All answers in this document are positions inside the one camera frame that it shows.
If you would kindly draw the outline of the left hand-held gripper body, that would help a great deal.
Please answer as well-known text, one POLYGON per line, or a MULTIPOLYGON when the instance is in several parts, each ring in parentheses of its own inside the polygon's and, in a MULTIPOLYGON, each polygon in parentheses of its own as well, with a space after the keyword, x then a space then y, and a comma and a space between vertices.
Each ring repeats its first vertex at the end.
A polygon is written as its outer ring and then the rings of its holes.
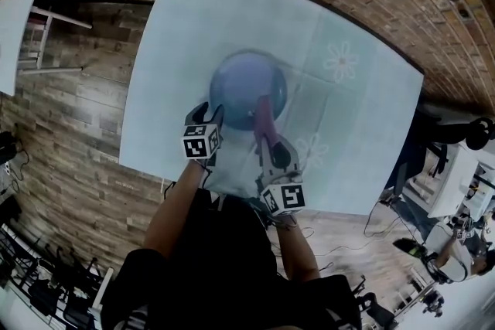
POLYGON ((186 125, 182 136, 183 153, 207 167, 214 167, 220 147, 220 129, 216 124, 186 125))

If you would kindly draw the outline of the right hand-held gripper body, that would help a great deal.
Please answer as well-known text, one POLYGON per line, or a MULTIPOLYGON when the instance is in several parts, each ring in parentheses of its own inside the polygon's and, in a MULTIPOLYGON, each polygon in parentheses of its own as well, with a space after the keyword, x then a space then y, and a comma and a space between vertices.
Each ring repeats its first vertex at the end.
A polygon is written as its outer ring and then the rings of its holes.
POLYGON ((306 207, 302 173, 298 165, 290 165, 288 168, 263 165, 256 183, 258 197, 272 216, 291 215, 306 207))

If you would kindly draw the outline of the purple fleece cloth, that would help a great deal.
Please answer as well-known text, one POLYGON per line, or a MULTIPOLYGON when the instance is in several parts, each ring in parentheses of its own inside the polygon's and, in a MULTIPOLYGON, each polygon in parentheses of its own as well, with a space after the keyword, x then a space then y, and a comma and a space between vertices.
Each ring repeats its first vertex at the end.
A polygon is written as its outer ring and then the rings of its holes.
POLYGON ((275 129, 271 99, 269 96, 261 96, 254 111, 254 136, 257 143, 265 138, 270 146, 278 142, 278 134, 275 129))

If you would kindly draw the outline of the blue round bowl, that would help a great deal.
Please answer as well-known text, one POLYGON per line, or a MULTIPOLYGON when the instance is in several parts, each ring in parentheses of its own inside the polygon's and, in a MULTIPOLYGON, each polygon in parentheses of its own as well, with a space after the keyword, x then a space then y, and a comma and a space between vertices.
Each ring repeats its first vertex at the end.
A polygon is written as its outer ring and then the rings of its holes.
POLYGON ((235 130, 253 131, 258 98, 271 100, 278 118, 287 103, 285 64, 269 53, 241 50, 226 57, 210 81, 210 104, 224 107, 224 123, 235 130))

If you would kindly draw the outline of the person's right forearm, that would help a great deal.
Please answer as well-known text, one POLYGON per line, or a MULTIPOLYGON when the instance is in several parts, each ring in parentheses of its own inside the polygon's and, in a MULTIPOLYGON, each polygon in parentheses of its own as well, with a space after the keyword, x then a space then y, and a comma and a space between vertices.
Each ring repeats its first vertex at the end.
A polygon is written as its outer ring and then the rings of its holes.
POLYGON ((294 282, 320 279, 316 257, 292 215, 275 218, 279 249, 287 278, 294 282))

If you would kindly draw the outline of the person's left forearm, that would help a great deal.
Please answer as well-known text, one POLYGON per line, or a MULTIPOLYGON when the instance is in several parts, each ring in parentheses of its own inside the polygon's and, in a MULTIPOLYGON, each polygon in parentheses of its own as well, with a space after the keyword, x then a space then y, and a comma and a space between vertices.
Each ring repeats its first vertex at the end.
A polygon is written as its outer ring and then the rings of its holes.
POLYGON ((170 257, 203 179, 204 167, 189 161, 177 183, 159 206, 145 233, 143 247, 170 257))

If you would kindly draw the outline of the person's black clothed torso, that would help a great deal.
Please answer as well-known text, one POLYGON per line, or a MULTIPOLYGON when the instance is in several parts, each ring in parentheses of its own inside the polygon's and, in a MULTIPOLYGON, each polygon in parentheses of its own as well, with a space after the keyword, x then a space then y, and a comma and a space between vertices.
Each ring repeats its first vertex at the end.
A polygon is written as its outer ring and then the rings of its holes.
POLYGON ((361 330, 343 275, 298 282, 277 270, 257 213, 198 192, 170 257, 130 252, 104 296, 103 330, 361 330))

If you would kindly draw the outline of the light blue floral tablecloth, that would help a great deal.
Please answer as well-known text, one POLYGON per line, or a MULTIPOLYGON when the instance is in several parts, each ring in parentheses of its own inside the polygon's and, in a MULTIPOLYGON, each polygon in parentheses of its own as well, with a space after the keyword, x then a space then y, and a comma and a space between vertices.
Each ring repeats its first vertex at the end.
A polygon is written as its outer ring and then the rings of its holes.
MULTIPOLYGON (((299 154, 307 208, 368 214, 405 142, 423 75, 310 0, 155 0, 131 73, 120 164, 178 179, 186 115, 210 102, 220 63, 246 49, 285 64, 288 97, 275 126, 299 154)), ((207 187, 255 196, 254 132, 224 123, 221 136, 207 187)))

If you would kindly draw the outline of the black green bag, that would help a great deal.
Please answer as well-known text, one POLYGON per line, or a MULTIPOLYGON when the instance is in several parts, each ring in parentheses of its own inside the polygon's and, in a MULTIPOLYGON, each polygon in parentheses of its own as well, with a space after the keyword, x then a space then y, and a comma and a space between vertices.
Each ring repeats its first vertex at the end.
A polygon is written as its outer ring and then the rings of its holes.
POLYGON ((420 260, 424 259, 428 255, 428 250, 416 240, 401 238, 395 240, 393 245, 400 251, 420 260))

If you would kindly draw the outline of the black office chair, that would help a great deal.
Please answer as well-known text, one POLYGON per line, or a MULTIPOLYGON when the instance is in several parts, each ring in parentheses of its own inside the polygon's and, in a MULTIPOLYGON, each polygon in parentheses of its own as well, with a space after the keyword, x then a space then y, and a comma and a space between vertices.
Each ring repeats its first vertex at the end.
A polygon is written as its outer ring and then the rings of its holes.
POLYGON ((449 145, 464 141, 468 148, 478 151, 495 139, 495 123, 489 118, 479 117, 469 123, 440 124, 438 117, 416 111, 398 160, 385 185, 398 196, 405 183, 422 172, 427 152, 437 156, 438 161, 432 175, 442 173, 449 162, 449 145))
POLYGON ((353 294, 357 298, 361 312, 366 312, 382 330, 395 330, 398 322, 392 312, 380 305, 374 292, 360 293, 365 289, 366 277, 362 274, 361 282, 353 289, 353 294))

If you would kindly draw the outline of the white desk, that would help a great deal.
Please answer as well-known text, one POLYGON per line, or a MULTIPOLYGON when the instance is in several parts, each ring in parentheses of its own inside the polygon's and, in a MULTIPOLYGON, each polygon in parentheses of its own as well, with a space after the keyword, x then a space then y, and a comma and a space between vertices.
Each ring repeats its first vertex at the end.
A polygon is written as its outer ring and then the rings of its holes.
POLYGON ((495 195, 495 144, 479 151, 467 148, 464 143, 450 145, 447 159, 428 216, 453 216, 465 206, 471 217, 479 220, 495 195))

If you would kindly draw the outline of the white side table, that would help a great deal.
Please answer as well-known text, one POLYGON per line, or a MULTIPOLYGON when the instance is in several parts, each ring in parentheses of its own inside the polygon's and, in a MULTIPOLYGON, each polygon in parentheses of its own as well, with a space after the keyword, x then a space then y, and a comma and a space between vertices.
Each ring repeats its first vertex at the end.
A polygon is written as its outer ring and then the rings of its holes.
POLYGON ((43 68, 43 56, 46 41, 54 20, 67 22, 85 29, 93 26, 71 17, 61 15, 50 10, 41 9, 34 5, 35 0, 0 0, 0 93, 9 96, 15 95, 17 76, 25 74, 48 74, 78 72, 79 67, 52 67, 43 68), (27 59, 21 59, 22 40, 26 28, 31 24, 31 14, 46 17, 44 24, 33 23, 34 30, 42 32, 39 51, 32 53, 27 59))

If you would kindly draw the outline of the black metal rack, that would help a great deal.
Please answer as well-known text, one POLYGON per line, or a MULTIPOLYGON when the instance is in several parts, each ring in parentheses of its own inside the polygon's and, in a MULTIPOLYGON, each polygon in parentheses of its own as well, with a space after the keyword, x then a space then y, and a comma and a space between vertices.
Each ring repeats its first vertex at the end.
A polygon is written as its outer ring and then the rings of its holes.
POLYGON ((74 249, 32 242, 0 226, 0 281, 53 330, 102 330, 104 296, 114 276, 96 257, 81 260, 74 249))

